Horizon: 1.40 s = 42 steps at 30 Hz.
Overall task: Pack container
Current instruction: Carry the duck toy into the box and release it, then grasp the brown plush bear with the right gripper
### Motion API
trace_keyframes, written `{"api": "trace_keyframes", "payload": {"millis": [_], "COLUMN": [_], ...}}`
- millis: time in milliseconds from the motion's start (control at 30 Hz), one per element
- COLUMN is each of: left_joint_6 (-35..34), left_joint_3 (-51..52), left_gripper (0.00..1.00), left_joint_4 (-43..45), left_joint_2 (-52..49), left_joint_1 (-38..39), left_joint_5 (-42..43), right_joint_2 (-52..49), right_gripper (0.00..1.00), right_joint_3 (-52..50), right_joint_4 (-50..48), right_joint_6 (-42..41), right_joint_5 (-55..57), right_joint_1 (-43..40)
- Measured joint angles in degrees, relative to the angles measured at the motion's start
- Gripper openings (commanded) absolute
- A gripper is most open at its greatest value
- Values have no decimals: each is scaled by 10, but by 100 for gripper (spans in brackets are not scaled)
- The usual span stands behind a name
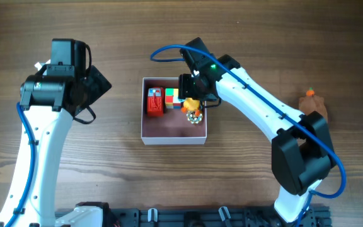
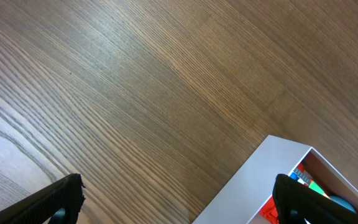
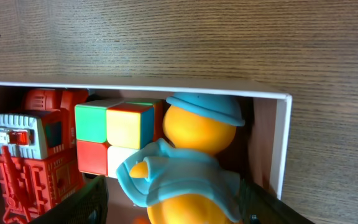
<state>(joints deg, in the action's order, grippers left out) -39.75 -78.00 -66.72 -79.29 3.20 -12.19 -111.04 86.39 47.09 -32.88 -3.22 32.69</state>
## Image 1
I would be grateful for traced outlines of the brown plush toy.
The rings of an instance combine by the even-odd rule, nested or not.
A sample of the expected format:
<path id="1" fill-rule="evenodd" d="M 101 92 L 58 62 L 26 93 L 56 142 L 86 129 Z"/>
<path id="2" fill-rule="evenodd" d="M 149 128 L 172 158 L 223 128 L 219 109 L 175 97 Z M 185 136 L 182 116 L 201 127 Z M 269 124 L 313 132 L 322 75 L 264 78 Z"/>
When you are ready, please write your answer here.
<path id="1" fill-rule="evenodd" d="M 299 110 L 305 115 L 309 115 L 316 111 L 323 116 L 328 122 L 328 113 L 325 106 L 325 99 L 321 96 L 315 95 L 312 88 L 306 92 L 306 95 L 299 99 Z"/>

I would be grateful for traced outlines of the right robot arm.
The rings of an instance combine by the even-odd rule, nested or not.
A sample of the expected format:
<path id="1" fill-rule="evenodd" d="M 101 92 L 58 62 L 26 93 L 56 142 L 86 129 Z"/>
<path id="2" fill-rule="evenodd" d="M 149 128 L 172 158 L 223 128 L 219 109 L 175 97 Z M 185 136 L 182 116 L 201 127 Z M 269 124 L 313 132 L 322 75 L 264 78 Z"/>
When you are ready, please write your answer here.
<path id="1" fill-rule="evenodd" d="M 272 145 L 272 173 L 280 184 L 274 202 L 276 222 L 301 226 L 313 196 L 335 198 L 316 189 L 330 170 L 342 163 L 334 153 L 326 119 L 317 111 L 303 113 L 278 100 L 252 80 L 230 55 L 216 58 L 201 38 L 179 46 L 190 70 L 179 77 L 183 99 L 228 102 L 249 118 Z"/>

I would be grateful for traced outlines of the yellow duck toy blue hat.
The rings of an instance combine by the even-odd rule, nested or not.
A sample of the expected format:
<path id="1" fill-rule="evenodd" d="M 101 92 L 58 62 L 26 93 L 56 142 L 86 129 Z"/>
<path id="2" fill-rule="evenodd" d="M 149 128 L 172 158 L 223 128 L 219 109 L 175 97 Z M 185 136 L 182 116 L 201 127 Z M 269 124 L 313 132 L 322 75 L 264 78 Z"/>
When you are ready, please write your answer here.
<path id="1" fill-rule="evenodd" d="M 200 115 L 200 101 L 194 100 L 193 98 L 186 98 L 181 108 L 182 112 L 193 112 L 195 116 Z"/>

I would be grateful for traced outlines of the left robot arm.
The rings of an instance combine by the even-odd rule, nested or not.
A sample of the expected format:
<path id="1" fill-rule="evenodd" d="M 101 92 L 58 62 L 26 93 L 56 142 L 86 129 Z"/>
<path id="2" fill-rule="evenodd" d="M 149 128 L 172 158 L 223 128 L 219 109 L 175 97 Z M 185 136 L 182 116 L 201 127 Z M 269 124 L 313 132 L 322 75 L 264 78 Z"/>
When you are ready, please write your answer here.
<path id="1" fill-rule="evenodd" d="M 13 180 L 0 212 L 0 226 L 113 226 L 106 202 L 80 202 L 57 218 L 55 189 L 66 136 L 83 110 L 111 84 L 91 63 L 90 47 L 79 40 L 52 40 L 50 60 L 27 77 L 16 109 L 22 135 Z"/>

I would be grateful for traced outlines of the yellow round spinner toy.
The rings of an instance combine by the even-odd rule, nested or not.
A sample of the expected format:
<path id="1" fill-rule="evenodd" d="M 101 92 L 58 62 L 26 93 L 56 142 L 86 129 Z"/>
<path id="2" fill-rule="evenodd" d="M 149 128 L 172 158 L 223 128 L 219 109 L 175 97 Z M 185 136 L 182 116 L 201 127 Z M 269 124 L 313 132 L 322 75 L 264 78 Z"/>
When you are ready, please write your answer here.
<path id="1" fill-rule="evenodd" d="M 191 124 L 198 124 L 202 121 L 203 119 L 203 114 L 201 111 L 188 111 L 187 112 L 187 120 L 191 123 Z"/>

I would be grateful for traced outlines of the colourful puzzle cube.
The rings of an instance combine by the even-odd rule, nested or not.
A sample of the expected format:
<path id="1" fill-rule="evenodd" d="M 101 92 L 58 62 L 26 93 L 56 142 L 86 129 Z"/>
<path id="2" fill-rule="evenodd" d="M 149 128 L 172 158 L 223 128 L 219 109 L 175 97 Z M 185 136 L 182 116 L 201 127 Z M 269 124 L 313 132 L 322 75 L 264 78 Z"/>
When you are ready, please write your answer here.
<path id="1" fill-rule="evenodd" d="M 165 89 L 165 106 L 167 109 L 181 108 L 183 101 L 178 97 L 178 88 Z"/>

